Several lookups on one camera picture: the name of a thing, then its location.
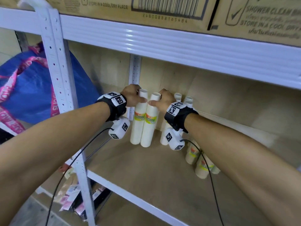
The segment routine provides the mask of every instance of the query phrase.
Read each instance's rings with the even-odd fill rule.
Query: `forearm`
[[[185,128],[274,224],[299,225],[301,173],[252,138],[201,116],[188,115]]]
[[[47,119],[2,144],[0,205],[10,203],[6,212],[13,213],[13,208],[84,146],[109,115],[108,105],[99,102]]]

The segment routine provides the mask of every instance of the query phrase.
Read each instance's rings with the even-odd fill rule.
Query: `checkmark symbol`
[[[241,11],[241,9],[239,11],[237,11],[235,14],[231,15],[232,20],[236,17],[236,15]]]

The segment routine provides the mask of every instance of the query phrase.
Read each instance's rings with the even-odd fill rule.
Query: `white metal shelf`
[[[76,16],[60,18],[64,39],[301,89],[301,48]],[[41,34],[37,15],[31,11],[0,8],[0,27]]]

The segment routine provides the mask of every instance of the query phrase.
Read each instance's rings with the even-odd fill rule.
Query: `wrist strap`
[[[176,131],[183,129],[184,132],[188,131],[184,127],[186,117],[190,114],[198,114],[194,108],[189,108],[182,102],[172,103],[166,110],[164,119],[173,127]]]
[[[100,96],[97,102],[105,102],[110,108],[110,117],[107,121],[118,120],[123,114],[126,113],[126,97],[117,92],[111,92]]]

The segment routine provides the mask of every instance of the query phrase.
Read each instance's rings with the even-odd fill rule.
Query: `blue tarp bag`
[[[100,96],[78,60],[70,52],[79,108]],[[13,131],[19,119],[39,123],[59,114],[43,44],[29,47],[0,66],[0,121]]]

